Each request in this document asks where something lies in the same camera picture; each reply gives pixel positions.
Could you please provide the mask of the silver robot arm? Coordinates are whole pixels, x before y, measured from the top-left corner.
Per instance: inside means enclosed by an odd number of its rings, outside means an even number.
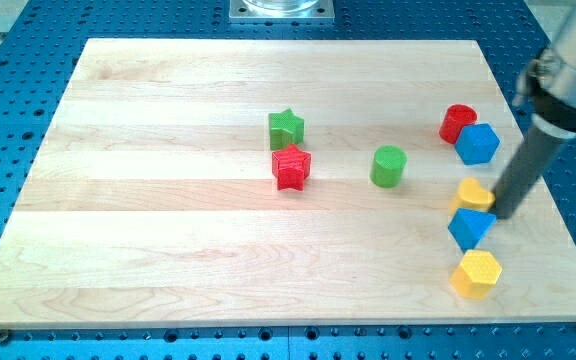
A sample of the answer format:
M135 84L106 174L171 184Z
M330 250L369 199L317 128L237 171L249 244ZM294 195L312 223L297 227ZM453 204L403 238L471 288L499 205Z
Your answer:
M532 100L539 130L565 140L576 136L576 7L520 74L514 104L526 98Z

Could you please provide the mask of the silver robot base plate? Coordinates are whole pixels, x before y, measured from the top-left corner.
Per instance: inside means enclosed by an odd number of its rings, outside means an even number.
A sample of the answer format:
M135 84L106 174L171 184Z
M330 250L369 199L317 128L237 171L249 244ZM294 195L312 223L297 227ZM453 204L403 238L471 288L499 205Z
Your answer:
M230 0L229 19L256 20L333 20L333 0Z

